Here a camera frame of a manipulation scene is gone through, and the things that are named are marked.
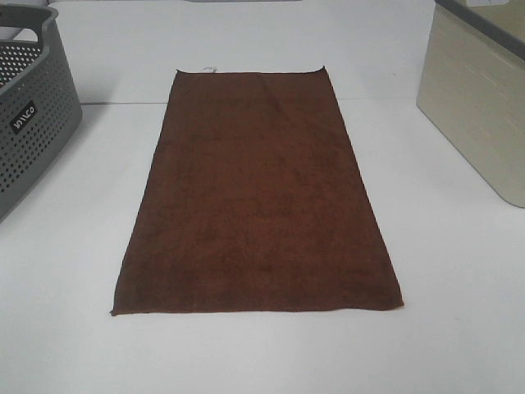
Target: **perforated basket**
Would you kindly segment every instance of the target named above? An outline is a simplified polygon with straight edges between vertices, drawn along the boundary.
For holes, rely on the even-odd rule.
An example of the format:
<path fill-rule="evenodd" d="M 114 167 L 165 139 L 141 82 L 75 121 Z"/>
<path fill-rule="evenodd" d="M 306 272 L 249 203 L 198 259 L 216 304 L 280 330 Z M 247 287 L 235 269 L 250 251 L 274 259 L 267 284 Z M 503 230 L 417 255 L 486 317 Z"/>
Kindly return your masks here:
<path fill-rule="evenodd" d="M 48 7 L 0 6 L 0 25 L 33 30 L 38 42 L 0 40 L 0 220 L 75 131 L 79 99 Z"/>

